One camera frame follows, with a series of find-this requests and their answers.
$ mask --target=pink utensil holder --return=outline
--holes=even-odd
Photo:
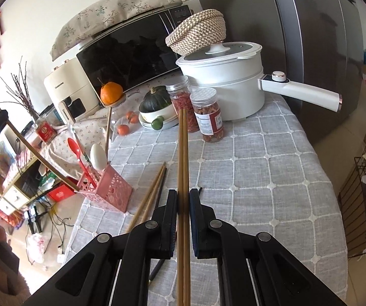
[[[83,174],[77,184],[80,188],[79,193],[96,202],[104,210],[114,212],[116,208],[125,213],[133,190],[131,185],[110,164],[103,171],[101,179],[96,180],[96,182],[97,188],[90,187],[85,174]]]

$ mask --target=refrigerator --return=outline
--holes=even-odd
[[[362,27],[355,0],[200,0],[224,14],[226,42],[261,44],[265,73],[338,92],[342,109],[285,98],[315,143],[357,107],[362,82]]]

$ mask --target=white drawer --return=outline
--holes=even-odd
[[[29,201],[29,199],[14,185],[7,190],[3,198],[9,201],[13,206],[15,206],[16,209],[20,209]]]
[[[5,199],[0,199],[0,210],[6,215],[10,215],[13,213],[16,208],[14,208],[11,204],[9,204]]]

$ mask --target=small orange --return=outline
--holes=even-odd
[[[112,105],[118,101],[123,95],[123,88],[121,85],[109,81],[101,87],[101,100],[105,105]]]
[[[116,130],[120,136],[126,136],[129,133],[129,127],[126,124],[121,124]]]
[[[126,116],[127,119],[129,119],[129,117],[131,117],[131,115],[134,115],[134,113],[135,112],[133,112],[133,111],[129,111],[129,112],[126,113],[125,116]]]
[[[134,114],[130,115],[128,120],[129,120],[129,123],[132,123],[132,124],[139,123],[139,116],[134,113]]]

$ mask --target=woven basket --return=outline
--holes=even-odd
[[[223,14],[207,9],[185,19],[166,37],[166,45],[182,56],[225,39]]]

